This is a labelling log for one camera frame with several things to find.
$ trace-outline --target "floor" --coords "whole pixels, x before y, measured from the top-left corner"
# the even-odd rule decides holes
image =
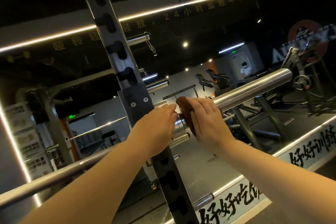
[[[298,100],[301,98],[300,95],[296,93],[296,95],[286,96],[285,100],[292,101],[292,99]],[[277,111],[276,115],[283,123],[291,118],[294,118],[294,120],[286,126],[289,136],[287,141],[265,140],[263,142],[272,147],[272,153],[280,150],[290,142],[308,133],[316,126],[334,116],[334,114],[323,114],[308,117],[307,110],[297,106],[292,107],[290,112],[286,110]],[[255,124],[252,128],[275,132],[273,125],[267,119]],[[191,136],[189,140],[172,148],[172,153],[173,155],[180,155],[180,158],[176,160],[176,165],[192,202],[210,192],[217,191],[240,175],[240,173],[234,170],[228,163],[214,157],[212,153],[205,150],[201,143],[193,136]],[[148,181],[143,180],[141,183],[135,184],[135,186],[132,187],[130,190],[132,193],[126,195],[127,200],[122,203],[121,208],[113,220],[113,224],[161,224],[171,218],[161,191],[153,193],[145,189],[148,188],[147,184]],[[268,209],[275,211],[274,214],[278,214],[279,218],[284,218],[283,213],[277,213],[276,210],[272,210],[272,205],[265,210]]]
[[[336,181],[336,157],[330,160],[321,168],[317,169],[316,173],[333,179]],[[279,209],[276,205],[271,204],[250,219],[246,224],[296,224],[287,217],[286,213]]]

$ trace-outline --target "ceiling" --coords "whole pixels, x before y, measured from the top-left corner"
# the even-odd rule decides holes
[[[220,50],[243,41],[254,41],[260,46],[260,52],[271,52],[265,39],[274,31],[279,42],[285,42],[286,33],[295,22],[314,19],[318,14],[333,14],[334,9],[329,5],[335,6],[333,3],[333,0],[214,0],[213,8],[202,3],[198,8],[188,6],[147,16],[143,18],[145,27],[139,27],[136,20],[126,21],[122,26],[126,37],[144,31],[151,34],[150,42],[157,56],[146,43],[131,46],[131,50],[139,68],[148,74],[158,72],[158,78],[164,78],[219,57]],[[84,0],[4,0],[3,4],[6,9],[0,11],[0,26],[86,8]],[[111,65],[103,45],[90,38],[92,33],[95,30],[79,34],[82,44],[76,46],[71,36],[59,39],[65,43],[66,48],[62,50],[55,49],[54,40],[16,50],[10,53],[14,61],[0,58],[0,74],[25,81],[27,85],[54,86],[107,70]],[[187,48],[182,46],[184,41],[188,42]],[[59,107],[58,112],[60,116],[69,115],[110,99],[117,90],[114,75],[64,90],[57,98],[72,97],[73,103],[71,107]]]

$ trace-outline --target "person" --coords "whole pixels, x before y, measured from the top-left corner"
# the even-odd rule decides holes
[[[241,64],[240,73],[244,75],[244,77],[249,76],[252,72],[252,67],[250,65],[247,65],[246,62],[243,62]]]
[[[257,186],[296,223],[336,223],[336,182],[235,140],[210,99],[187,98],[199,141]],[[21,224],[111,223],[134,177],[169,143],[175,104],[155,108],[89,171],[33,210]]]

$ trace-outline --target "barbell shaft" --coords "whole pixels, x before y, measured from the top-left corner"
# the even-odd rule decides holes
[[[228,93],[225,93],[219,97],[214,98],[214,102],[221,109],[221,111],[229,110],[237,105],[246,102],[249,99],[255,98],[258,95],[266,93],[292,79],[292,72],[289,69],[279,69],[269,75],[266,75],[253,82],[245,84],[237,89],[234,89]],[[182,130],[186,130],[187,126],[183,120],[175,123],[175,130],[179,130],[180,134]],[[82,170],[86,170],[98,161],[100,161],[113,147],[98,152],[83,160],[72,163],[66,167],[63,167],[55,172],[47,174],[41,178],[33,180],[30,183],[24,184],[18,188],[12,189],[0,195],[0,209],[10,206],[16,202],[19,202],[27,197],[30,197],[44,189],[59,183],[60,181],[72,177]]]

